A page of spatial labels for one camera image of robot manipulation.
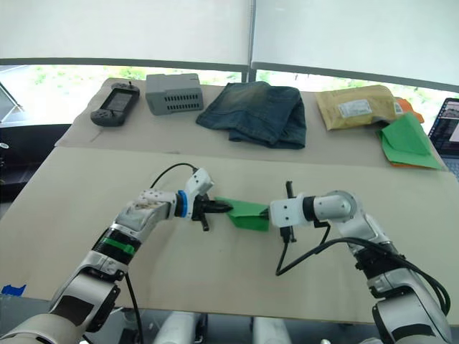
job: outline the black game controller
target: black game controller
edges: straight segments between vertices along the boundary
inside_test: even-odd
[[[136,104],[141,91],[138,87],[116,82],[112,85],[112,92],[108,95],[99,110],[91,112],[94,124],[103,127],[119,127],[124,124],[126,117]]]

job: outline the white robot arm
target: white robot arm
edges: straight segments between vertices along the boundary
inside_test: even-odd
[[[158,222],[175,216],[199,220],[208,230],[205,213],[226,212],[231,206],[210,201],[208,173],[195,169],[185,190],[145,190],[116,216],[94,247],[55,293],[47,314],[29,318],[0,338],[1,344],[73,344],[85,332],[96,332],[107,320],[120,292],[117,285],[129,262]]]
[[[326,220],[343,238],[349,238],[345,242],[357,260],[356,267],[366,275],[371,293],[375,298],[384,298],[373,307],[373,318],[384,343],[452,342],[444,314],[449,310],[449,298],[440,309],[417,275],[419,269],[398,253],[378,223],[365,213],[355,195],[345,191],[333,191],[325,196],[301,193],[296,198],[273,201],[270,220],[278,227]],[[331,240],[319,247],[326,248],[328,243],[343,240]],[[305,254],[283,268],[281,273],[309,256]]]

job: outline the white roller shade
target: white roller shade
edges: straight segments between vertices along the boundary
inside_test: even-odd
[[[252,68],[459,92],[457,0],[259,0]]]
[[[251,11],[250,0],[0,0],[0,59],[247,66]]]

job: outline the green cloth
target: green cloth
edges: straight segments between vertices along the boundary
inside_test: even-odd
[[[412,113],[385,127],[379,137],[384,154],[391,163],[442,169],[432,153],[429,138]]]
[[[258,203],[236,201],[224,197],[215,197],[218,201],[226,201],[232,205],[233,209],[226,214],[232,223],[238,228],[252,229],[254,231],[268,231],[270,222],[260,217],[260,212],[268,206]]]

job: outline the gray storage box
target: gray storage box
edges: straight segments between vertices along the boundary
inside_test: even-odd
[[[154,115],[202,110],[202,91],[198,74],[146,76],[146,101]]]

